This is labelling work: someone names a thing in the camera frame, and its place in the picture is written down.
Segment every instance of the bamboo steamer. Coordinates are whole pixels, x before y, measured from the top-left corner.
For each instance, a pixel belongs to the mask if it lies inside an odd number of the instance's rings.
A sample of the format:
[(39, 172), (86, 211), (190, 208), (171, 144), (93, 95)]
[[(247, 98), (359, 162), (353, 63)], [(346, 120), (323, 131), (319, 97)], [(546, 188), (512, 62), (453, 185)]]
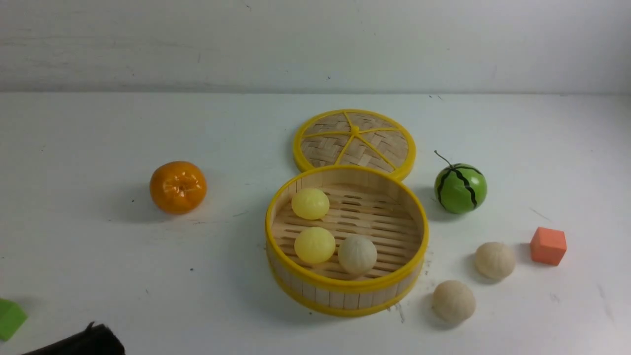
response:
[(301, 171), (329, 165), (358, 165), (403, 180), (412, 170), (416, 147), (408, 131), (382, 114), (343, 109), (305, 122), (293, 139)]
[[(320, 188), (331, 208), (319, 220), (297, 217), (292, 196), (304, 188)], [(377, 247), (375, 267), (351, 279), (339, 265), (337, 252), (310, 266), (293, 250), (300, 231), (319, 226), (336, 245), (352, 234)], [(428, 244), (425, 211), (396, 176), (358, 165), (329, 165), (307, 170), (283, 185), (272, 199), (265, 220), (267, 255), (279, 286), (294, 300), (321, 313), (365, 316), (384, 310), (412, 289)]]

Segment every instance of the bamboo steamer lid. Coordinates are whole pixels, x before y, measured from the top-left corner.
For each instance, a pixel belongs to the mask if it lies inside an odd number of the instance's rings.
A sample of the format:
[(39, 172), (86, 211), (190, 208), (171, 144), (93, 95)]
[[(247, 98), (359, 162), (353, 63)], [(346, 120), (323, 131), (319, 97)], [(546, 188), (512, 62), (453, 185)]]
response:
[(408, 131), (382, 114), (343, 109), (319, 114), (293, 140), (301, 171), (327, 165), (359, 165), (403, 180), (412, 170), (416, 146)]

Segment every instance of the green watermelon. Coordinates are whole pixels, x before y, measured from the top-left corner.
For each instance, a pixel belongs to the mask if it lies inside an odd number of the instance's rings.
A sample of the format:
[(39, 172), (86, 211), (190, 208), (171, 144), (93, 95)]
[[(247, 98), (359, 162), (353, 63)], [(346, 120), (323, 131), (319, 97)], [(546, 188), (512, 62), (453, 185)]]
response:
[(438, 202), (453, 214), (465, 214), (480, 207), (487, 197), (487, 180), (469, 164), (452, 165), (442, 169), (434, 181)]

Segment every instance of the orange fruit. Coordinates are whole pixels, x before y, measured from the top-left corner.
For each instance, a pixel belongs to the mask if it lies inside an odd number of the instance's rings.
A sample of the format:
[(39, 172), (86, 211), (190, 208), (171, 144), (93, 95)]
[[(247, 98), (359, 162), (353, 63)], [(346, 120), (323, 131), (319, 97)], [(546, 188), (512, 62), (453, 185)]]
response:
[(206, 178), (190, 162), (169, 162), (153, 172), (149, 190), (159, 209), (168, 214), (185, 214), (206, 197)]

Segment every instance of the orange foam block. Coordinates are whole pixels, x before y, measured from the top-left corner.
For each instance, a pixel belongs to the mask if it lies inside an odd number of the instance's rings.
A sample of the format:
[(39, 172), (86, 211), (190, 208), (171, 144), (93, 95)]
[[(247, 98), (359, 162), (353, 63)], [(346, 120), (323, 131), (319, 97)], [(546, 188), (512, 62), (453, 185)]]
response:
[(534, 262), (557, 266), (566, 251), (565, 232), (556, 229), (539, 227), (530, 241), (530, 257)]

